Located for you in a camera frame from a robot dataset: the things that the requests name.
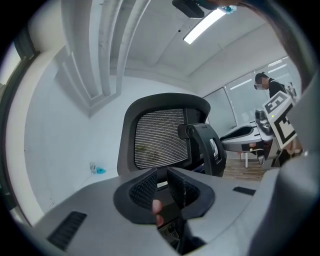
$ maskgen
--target black vent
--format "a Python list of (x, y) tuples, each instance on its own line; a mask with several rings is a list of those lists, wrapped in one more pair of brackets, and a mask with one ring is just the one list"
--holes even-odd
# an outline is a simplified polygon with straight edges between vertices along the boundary
[(59, 249), (65, 251), (86, 217), (87, 215), (84, 213), (77, 211), (71, 212), (47, 240)]

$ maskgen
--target ceiling beam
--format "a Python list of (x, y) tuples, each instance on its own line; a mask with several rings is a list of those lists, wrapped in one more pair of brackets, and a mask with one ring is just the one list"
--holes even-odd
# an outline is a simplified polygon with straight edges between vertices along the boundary
[(111, 94), (110, 89), (110, 56), (116, 21), (123, 0), (105, 0), (99, 28), (99, 70), (102, 93)]
[(134, 38), (141, 17), (144, 14), (149, 3), (150, 0), (136, 0), (125, 25), (116, 69), (116, 94), (118, 95), (121, 94), (122, 90), (122, 81), (125, 74), (130, 45)]

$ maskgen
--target window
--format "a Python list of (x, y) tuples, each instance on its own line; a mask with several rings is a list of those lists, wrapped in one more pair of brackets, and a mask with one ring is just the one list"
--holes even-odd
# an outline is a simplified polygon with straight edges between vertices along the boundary
[(222, 137), (230, 129), (237, 126), (233, 109), (224, 88), (214, 91), (204, 99), (211, 106), (208, 116), (209, 123), (219, 137)]

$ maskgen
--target person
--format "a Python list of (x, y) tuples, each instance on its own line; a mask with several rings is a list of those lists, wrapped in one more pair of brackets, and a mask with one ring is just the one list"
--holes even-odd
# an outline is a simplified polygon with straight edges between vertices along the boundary
[(254, 88), (256, 90), (268, 90), (270, 98), (278, 92), (286, 93), (285, 86), (276, 80), (269, 78), (264, 72), (255, 75)]

